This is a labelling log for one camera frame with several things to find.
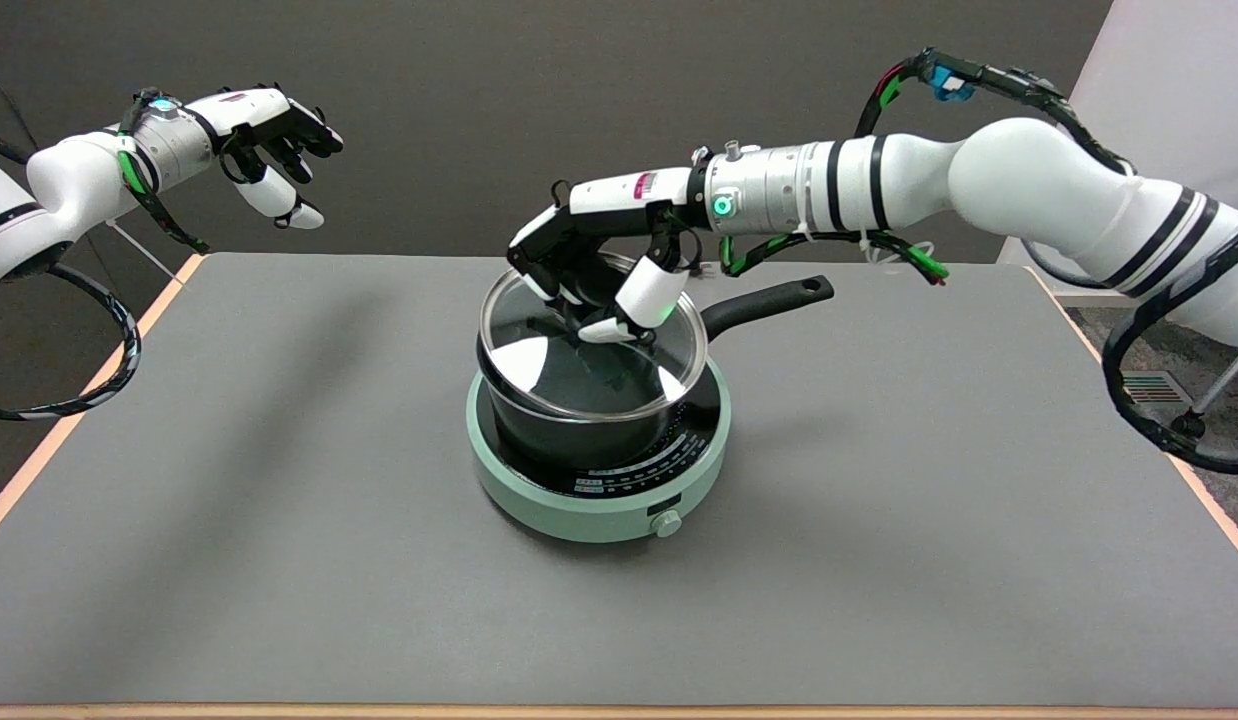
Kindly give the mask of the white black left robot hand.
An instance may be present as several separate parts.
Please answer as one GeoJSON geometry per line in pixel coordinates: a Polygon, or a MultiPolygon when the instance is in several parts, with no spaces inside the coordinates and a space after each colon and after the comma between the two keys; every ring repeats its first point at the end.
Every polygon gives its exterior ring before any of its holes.
{"type": "Polygon", "coordinates": [[[305,155],[331,158],[343,137],[326,114],[287,96],[280,87],[258,85],[203,96],[183,106],[207,134],[222,173],[248,205],[279,229],[312,231],[326,215],[295,184],[312,182],[305,155]]]}

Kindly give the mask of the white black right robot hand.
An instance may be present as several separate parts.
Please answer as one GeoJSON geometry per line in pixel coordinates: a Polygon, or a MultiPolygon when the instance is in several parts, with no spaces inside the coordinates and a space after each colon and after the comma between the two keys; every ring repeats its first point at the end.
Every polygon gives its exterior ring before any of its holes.
{"type": "Polygon", "coordinates": [[[680,250],[680,236],[693,228],[686,215],[690,173],[645,169],[574,184],[514,234],[506,259],[539,299],[569,306],[578,340],[650,340],[695,268],[680,250]],[[628,272],[602,259],[607,241],[639,236],[650,245],[628,272]]]}

